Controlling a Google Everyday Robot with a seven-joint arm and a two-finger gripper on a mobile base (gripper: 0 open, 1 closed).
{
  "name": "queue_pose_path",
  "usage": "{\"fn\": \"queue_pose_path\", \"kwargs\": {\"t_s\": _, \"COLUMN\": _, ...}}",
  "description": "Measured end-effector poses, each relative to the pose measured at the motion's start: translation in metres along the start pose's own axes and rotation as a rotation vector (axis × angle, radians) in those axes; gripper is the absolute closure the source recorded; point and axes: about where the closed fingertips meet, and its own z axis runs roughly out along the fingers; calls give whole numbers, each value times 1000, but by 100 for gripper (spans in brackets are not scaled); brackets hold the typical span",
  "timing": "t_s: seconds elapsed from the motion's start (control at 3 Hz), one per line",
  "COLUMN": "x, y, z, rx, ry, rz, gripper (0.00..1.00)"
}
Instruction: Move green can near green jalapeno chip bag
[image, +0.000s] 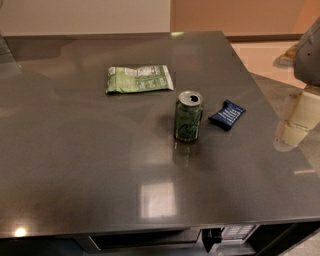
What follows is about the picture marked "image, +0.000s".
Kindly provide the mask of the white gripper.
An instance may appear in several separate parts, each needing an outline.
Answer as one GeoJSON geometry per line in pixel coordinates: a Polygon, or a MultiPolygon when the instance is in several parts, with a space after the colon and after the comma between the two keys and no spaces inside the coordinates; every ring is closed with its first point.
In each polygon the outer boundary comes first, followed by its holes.
{"type": "Polygon", "coordinates": [[[288,123],[284,124],[281,140],[297,146],[320,122],[320,87],[307,85],[298,95],[288,123]]]}

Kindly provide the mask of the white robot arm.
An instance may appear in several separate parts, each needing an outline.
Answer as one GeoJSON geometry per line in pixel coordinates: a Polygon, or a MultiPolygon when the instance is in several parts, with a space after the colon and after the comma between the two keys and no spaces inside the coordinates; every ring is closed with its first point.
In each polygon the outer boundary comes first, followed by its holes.
{"type": "Polygon", "coordinates": [[[297,146],[320,123],[320,18],[300,39],[293,66],[295,78],[306,87],[293,104],[280,140],[297,146]]]}

